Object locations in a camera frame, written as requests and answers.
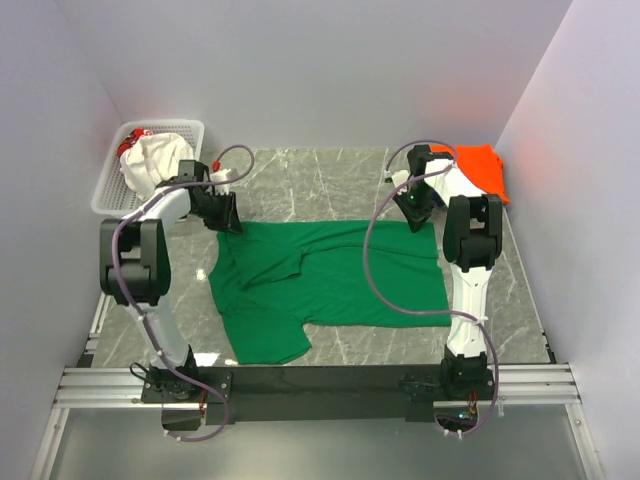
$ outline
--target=marble floor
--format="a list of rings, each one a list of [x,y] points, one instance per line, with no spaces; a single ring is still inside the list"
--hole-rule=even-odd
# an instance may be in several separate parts
[[[232,152],[224,166],[242,171],[246,153]],[[384,148],[374,149],[260,149],[254,170],[233,190],[238,195],[241,220],[294,222],[369,219],[374,206],[391,188],[383,182]],[[209,161],[211,152],[204,152]],[[406,168],[399,157],[392,171]],[[391,202],[382,217],[403,220]],[[431,220],[441,243],[445,212]],[[207,275],[218,255],[215,232],[189,217],[167,235],[172,265],[171,303],[182,334],[199,363],[235,364],[235,357],[216,311]],[[440,259],[449,300],[451,272]],[[536,313],[516,244],[504,215],[503,252],[491,277],[487,295],[487,327],[502,363],[548,363],[546,337]],[[103,308],[102,330],[92,366],[125,367],[146,362],[147,349],[124,309],[109,303]],[[448,328],[412,329],[366,326],[306,325],[312,348],[293,365],[371,365],[439,363]]]

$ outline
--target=green t-shirt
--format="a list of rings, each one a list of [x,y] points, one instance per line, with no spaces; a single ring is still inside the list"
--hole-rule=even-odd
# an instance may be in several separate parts
[[[373,294],[364,276],[366,221],[243,224],[219,233],[209,275],[213,298],[238,362],[280,364],[311,344],[317,325],[449,326],[449,316],[403,315]],[[380,292],[412,310],[448,308],[433,226],[411,233],[403,222],[376,224],[369,248]]]

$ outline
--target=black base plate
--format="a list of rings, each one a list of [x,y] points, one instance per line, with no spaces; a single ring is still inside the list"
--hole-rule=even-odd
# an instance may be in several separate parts
[[[432,422],[434,401],[466,401],[472,390],[476,390],[478,400],[490,400],[493,396],[490,370],[473,384],[443,388],[440,365],[201,367],[198,370],[201,381],[229,396],[232,423],[368,418]],[[142,402],[176,403],[176,400],[150,387],[144,389]],[[219,425],[223,416],[224,405],[209,395],[206,423]]]

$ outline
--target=orange shirt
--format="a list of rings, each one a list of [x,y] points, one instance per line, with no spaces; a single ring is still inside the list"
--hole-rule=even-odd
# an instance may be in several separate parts
[[[451,152],[451,149],[440,145],[430,145],[433,152]],[[511,200],[504,191],[502,177],[502,160],[493,151],[491,145],[465,147],[456,145],[458,150],[458,167],[462,173],[480,190],[500,195],[502,203],[507,205]]]

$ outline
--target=white laundry basket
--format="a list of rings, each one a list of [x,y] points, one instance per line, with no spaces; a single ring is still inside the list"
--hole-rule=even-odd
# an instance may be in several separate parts
[[[195,159],[200,160],[204,125],[198,120],[140,120],[125,123],[116,132],[93,193],[91,209],[96,213],[122,218],[142,205],[125,183],[124,175],[120,172],[120,161],[116,156],[118,147],[134,128],[144,128],[153,133],[177,133],[193,147]]]

